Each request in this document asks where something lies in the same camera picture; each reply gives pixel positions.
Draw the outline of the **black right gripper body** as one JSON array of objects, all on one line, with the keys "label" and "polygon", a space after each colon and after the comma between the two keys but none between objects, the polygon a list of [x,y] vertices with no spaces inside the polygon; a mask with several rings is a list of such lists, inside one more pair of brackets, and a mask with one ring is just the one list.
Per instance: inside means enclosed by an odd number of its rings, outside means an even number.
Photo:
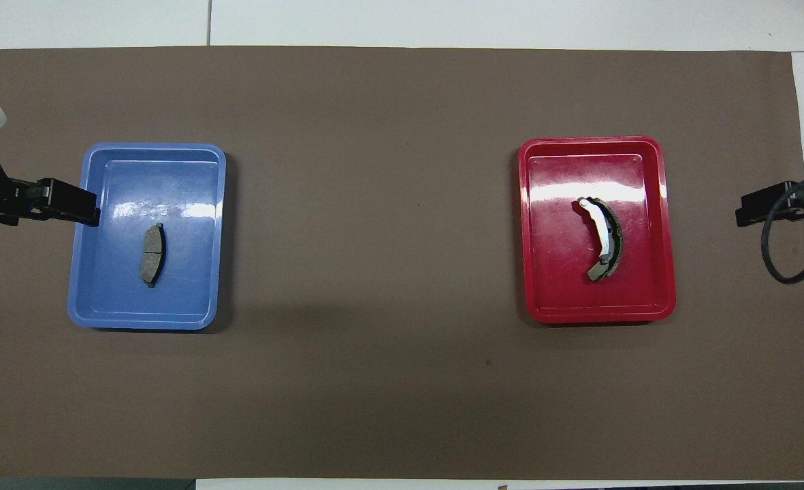
[{"label": "black right gripper body", "polygon": [[737,209],[737,226],[748,227],[762,223],[772,205],[778,203],[775,221],[804,221],[804,189],[801,181],[787,180],[741,196]]}]

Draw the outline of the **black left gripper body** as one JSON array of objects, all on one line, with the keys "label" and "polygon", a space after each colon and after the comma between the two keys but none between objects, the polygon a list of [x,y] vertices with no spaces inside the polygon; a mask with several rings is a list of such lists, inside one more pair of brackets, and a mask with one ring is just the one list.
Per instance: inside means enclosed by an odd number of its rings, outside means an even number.
[{"label": "black left gripper body", "polygon": [[16,227],[22,219],[74,221],[99,225],[97,196],[62,180],[12,179],[0,164],[0,224]]}]

